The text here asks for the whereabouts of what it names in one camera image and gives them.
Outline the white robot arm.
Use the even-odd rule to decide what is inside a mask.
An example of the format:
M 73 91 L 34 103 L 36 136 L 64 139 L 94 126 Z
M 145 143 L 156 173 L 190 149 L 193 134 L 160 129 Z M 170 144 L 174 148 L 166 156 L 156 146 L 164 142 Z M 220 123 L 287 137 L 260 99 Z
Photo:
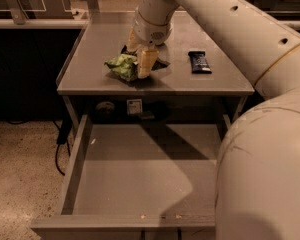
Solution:
M 300 34 L 245 0 L 140 0 L 133 42 L 164 43 L 177 8 L 263 99 L 221 142 L 216 240 L 300 240 Z

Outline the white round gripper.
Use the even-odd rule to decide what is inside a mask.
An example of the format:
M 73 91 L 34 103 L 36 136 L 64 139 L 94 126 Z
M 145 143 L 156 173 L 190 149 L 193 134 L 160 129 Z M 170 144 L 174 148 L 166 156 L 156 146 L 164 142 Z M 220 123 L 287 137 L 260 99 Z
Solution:
M 170 36 L 172 31 L 172 14 L 164 17 L 160 23 L 147 19 L 139 9 L 135 11 L 133 29 L 130 30 L 127 50 L 135 52 L 140 43 L 143 45 L 162 45 Z M 139 79 L 147 78 L 159 55 L 156 48 L 144 47 L 138 50 L 137 59 L 137 77 Z

